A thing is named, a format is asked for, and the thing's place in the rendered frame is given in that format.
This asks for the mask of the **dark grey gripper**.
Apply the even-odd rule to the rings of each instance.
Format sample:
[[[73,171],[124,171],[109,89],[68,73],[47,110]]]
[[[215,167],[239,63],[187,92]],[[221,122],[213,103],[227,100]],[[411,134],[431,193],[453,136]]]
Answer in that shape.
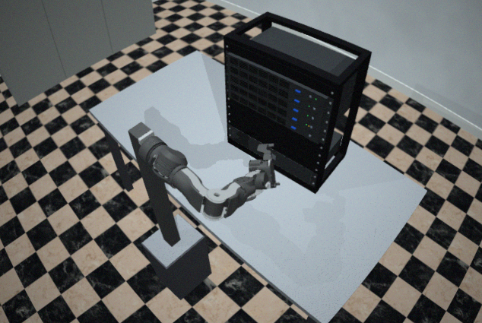
[[[280,185],[279,182],[275,181],[274,164],[272,162],[272,152],[268,150],[268,147],[273,147],[274,144],[260,144],[257,151],[260,154],[264,154],[263,160],[250,160],[249,161],[249,172],[261,170],[260,173],[267,173],[268,180],[271,183],[271,188],[276,188]],[[265,161],[264,161],[265,160]]]

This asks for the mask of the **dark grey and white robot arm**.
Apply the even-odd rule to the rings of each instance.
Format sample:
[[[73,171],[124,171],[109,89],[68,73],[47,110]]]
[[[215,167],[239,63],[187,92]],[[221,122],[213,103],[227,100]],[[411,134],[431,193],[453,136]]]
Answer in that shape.
[[[190,205],[210,221],[231,216],[245,202],[261,194],[264,191],[262,189],[271,187],[268,174],[260,173],[261,170],[258,169],[234,179],[223,187],[223,190],[217,188],[209,190],[187,167],[186,156],[168,147],[152,130],[141,136],[138,143],[141,145],[138,156],[152,168],[154,175],[172,188],[177,188]]]

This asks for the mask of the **black server rack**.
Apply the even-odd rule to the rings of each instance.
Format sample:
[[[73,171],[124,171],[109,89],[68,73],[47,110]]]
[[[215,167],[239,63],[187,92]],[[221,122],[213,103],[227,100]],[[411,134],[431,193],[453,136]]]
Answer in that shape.
[[[359,57],[272,27],[272,22]],[[259,35],[240,36],[259,24]],[[257,160],[264,156],[257,151],[260,144],[274,144],[268,147],[274,170],[316,194],[346,156],[371,54],[270,12],[227,33],[227,142]],[[335,123],[348,110],[342,135],[334,131]]]

